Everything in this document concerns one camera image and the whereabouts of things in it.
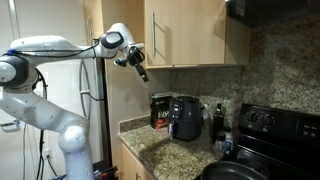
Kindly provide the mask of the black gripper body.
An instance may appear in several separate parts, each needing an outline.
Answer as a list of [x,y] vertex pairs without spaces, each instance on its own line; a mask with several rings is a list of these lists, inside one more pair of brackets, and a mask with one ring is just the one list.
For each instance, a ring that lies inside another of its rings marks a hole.
[[145,59],[145,55],[135,46],[129,49],[127,56],[128,63],[131,66],[140,65]]

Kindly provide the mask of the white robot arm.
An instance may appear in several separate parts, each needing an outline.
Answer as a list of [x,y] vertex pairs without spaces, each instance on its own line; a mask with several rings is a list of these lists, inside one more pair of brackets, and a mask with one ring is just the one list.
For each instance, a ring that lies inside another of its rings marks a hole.
[[68,60],[111,59],[118,66],[133,66],[147,81],[142,67],[144,47],[123,23],[111,25],[91,45],[77,45],[60,35],[16,39],[0,57],[0,108],[17,120],[58,135],[66,180],[95,180],[91,122],[52,101],[47,92],[36,91],[40,67]]

